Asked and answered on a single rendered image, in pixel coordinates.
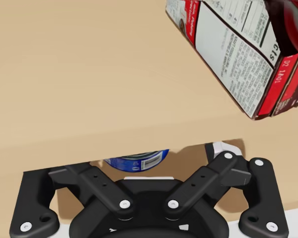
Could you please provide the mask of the red carton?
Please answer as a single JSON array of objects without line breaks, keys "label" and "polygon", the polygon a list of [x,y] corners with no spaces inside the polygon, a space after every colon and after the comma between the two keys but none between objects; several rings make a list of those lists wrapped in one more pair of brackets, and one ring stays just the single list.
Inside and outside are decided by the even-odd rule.
[{"label": "red carton", "polygon": [[298,0],[167,0],[165,10],[249,118],[298,106]]}]

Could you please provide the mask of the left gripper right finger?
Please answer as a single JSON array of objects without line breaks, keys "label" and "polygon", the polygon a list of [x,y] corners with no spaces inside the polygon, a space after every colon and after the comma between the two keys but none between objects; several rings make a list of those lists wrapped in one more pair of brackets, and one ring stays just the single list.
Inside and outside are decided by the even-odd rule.
[{"label": "left gripper right finger", "polygon": [[231,189],[242,190],[248,208],[238,228],[246,236],[287,236],[289,228],[272,163],[246,160],[241,150],[222,141],[205,144],[208,164],[175,188],[164,203],[166,218],[182,219],[196,212],[208,236],[227,236],[229,227],[215,205]]}]

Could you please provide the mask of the blue can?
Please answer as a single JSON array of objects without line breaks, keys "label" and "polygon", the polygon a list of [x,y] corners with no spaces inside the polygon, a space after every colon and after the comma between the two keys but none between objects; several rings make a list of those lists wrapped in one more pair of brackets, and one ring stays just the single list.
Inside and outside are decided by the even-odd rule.
[{"label": "blue can", "polygon": [[168,152],[169,149],[166,149],[161,151],[110,158],[105,159],[104,161],[111,167],[120,171],[139,173],[157,166],[166,158]]}]

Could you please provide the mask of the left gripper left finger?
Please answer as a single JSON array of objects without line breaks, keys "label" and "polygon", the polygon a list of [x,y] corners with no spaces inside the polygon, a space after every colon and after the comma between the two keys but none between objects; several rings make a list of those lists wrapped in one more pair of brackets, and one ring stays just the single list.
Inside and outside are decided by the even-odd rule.
[{"label": "left gripper left finger", "polygon": [[84,206],[70,224],[70,236],[94,236],[109,213],[120,220],[134,216],[130,193],[89,163],[27,171],[22,176],[10,236],[54,235],[60,222],[50,203],[55,191],[65,187]]}]

